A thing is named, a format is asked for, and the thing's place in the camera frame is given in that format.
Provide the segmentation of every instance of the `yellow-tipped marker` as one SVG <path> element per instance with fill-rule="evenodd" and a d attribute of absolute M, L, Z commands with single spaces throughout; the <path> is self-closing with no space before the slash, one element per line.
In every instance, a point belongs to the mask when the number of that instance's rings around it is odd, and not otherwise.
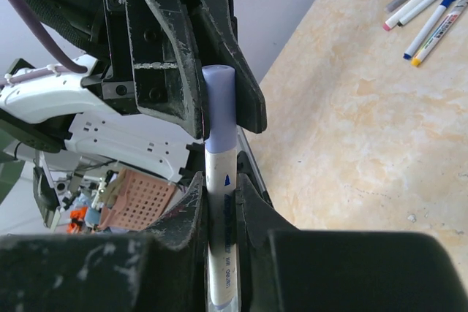
<path fill-rule="evenodd" d="M 417 58 L 411 60 L 411 65 L 413 65 L 414 67 L 418 67 L 420 63 L 421 60 L 418 60 Z"/>

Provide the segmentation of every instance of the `white wall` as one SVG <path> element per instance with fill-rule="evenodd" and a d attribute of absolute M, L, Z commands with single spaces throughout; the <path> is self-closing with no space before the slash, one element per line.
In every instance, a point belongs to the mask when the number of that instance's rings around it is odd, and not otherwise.
<path fill-rule="evenodd" d="M 314 0 L 234 1 L 240 46 L 255 77 L 261 80 Z M 50 32 L 68 55 L 80 55 L 77 48 Z M 0 72 L 5 72 L 19 57 L 35 66 L 54 62 L 6 0 L 0 0 L 0 44 Z M 45 230 L 30 182 L 22 179 L 0 206 L 0 234 Z"/>

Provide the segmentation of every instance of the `marble-patterned tabletop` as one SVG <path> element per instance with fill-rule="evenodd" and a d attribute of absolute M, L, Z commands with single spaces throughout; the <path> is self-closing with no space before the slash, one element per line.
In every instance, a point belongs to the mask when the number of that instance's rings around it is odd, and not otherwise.
<path fill-rule="evenodd" d="M 468 14 L 414 68 L 403 52 L 436 4 L 386 32 L 389 1 L 316 0 L 261 84 L 268 128 L 249 141 L 294 225 L 428 233 L 468 286 Z"/>

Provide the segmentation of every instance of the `blue marker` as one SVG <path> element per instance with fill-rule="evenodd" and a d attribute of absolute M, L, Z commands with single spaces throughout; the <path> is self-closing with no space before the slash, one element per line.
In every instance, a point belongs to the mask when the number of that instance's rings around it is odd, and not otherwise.
<path fill-rule="evenodd" d="M 230 66 L 202 68 L 208 90 L 210 137 L 205 143 L 206 188 L 210 225 L 208 274 L 211 302 L 226 308 L 237 291 L 233 207 L 237 175 L 235 71 Z"/>
<path fill-rule="evenodd" d="M 424 27 L 419 31 L 415 40 L 412 41 L 411 45 L 404 51 L 403 58 L 405 60 L 411 60 L 411 58 L 416 54 L 416 51 L 420 45 L 424 42 L 424 39 L 435 26 L 437 21 L 444 15 L 445 10 L 454 2 L 455 0 L 442 0 L 442 3 L 437 7 L 434 14 L 428 19 Z"/>

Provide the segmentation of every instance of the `purple marker cap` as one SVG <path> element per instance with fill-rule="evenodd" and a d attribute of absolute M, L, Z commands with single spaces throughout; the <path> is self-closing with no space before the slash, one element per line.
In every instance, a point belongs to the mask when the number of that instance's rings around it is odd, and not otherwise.
<path fill-rule="evenodd" d="M 224 153 L 237 145 L 235 119 L 235 70 L 231 66 L 202 68 L 208 91 L 210 137 L 205 147 L 209 153 Z"/>

